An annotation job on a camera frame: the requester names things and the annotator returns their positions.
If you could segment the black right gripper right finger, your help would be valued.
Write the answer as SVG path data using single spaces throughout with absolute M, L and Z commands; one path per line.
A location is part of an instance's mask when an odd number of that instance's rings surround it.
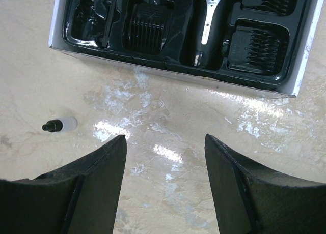
M 273 170 L 205 137 L 220 233 L 325 233 L 325 184 Z

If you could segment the small oil bottle black cap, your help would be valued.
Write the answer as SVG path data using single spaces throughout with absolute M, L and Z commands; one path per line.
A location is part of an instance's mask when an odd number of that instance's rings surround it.
M 69 116 L 47 121 L 42 125 L 42 130 L 50 133 L 68 132 L 75 130 L 77 125 L 77 119 L 73 116 Z

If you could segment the white clipper kit box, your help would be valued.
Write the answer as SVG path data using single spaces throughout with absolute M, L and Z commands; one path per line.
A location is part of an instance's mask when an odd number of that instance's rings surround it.
M 165 45 L 158 55 L 125 46 L 127 19 L 137 3 L 173 10 Z M 244 8 L 231 0 L 220 51 L 206 68 L 192 65 L 196 14 L 200 0 L 55 0 L 48 44 L 76 58 L 99 60 L 157 75 L 249 92 L 258 97 L 292 98 L 300 91 L 324 0 L 297 0 L 287 16 Z M 274 75 L 239 72 L 228 67 L 229 44 L 237 26 L 263 28 L 288 38 L 281 71 Z

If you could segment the black silver hair clipper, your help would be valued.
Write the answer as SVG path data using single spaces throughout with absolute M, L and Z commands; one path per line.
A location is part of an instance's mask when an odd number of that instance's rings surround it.
M 231 0 L 200 0 L 194 23 L 192 65 L 206 68 L 222 47 Z

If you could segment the black clipper guard comb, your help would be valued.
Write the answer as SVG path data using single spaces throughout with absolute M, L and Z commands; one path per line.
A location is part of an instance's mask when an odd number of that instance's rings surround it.
M 173 10 L 165 5 L 134 4 L 126 23 L 126 48 L 144 54 L 160 54 L 168 37 L 172 14 Z

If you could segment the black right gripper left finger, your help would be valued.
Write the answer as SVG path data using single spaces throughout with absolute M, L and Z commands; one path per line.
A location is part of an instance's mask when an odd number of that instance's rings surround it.
M 112 233 L 124 135 L 35 179 L 1 180 L 1 233 Z

